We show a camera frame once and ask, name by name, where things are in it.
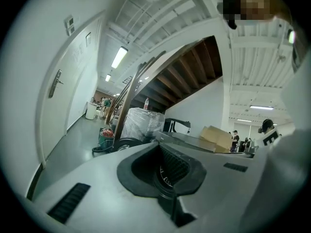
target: bottle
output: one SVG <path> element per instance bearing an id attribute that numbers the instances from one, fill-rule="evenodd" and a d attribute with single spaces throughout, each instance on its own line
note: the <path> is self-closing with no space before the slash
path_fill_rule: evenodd
<path id="1" fill-rule="evenodd" d="M 145 101 L 144 110 L 148 110 L 148 104 L 149 104 L 149 98 L 147 98 Z"/>

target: cardboard box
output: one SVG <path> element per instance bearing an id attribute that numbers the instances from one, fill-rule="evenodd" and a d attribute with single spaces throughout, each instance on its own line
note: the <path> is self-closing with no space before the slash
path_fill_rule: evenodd
<path id="1" fill-rule="evenodd" d="M 206 141 L 216 144 L 215 153 L 228 153 L 232 145 L 231 135 L 228 132 L 222 131 L 216 127 L 204 127 L 200 137 Z"/>

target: white ceiling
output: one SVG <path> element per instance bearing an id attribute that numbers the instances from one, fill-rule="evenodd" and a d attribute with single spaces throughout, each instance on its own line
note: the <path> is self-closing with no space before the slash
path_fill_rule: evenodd
<path id="1" fill-rule="evenodd" d="M 216 18 L 218 0 L 120 0 L 120 10 L 104 32 L 104 56 L 98 89 L 110 95 L 120 93 L 126 78 L 133 75 L 137 63 L 172 34 L 207 19 Z M 272 118 L 277 124 L 290 122 L 280 100 L 280 91 L 292 78 L 292 46 L 285 39 L 289 25 L 276 19 L 237 30 L 219 27 L 218 34 L 229 38 L 232 75 L 230 118 L 252 120 L 261 124 Z M 117 69 L 111 68 L 119 48 L 129 49 Z M 109 82 L 104 79 L 112 75 Z M 273 106 L 273 111 L 250 109 L 250 105 Z"/>

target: vent slot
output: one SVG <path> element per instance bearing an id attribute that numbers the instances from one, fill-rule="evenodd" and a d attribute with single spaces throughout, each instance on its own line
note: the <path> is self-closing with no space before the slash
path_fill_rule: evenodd
<path id="1" fill-rule="evenodd" d="M 90 186 L 77 183 L 64 197 L 48 212 L 48 215 L 60 223 L 66 223 L 75 208 L 81 202 Z"/>
<path id="2" fill-rule="evenodd" d="M 245 173 L 247 168 L 248 168 L 247 166 L 241 166 L 241 165 L 237 165 L 237 164 L 233 164 L 233 163 L 226 163 L 226 164 L 224 164 L 224 167 L 232 169 L 232 170 L 236 170 L 239 172 L 243 172 L 243 173 Z"/>

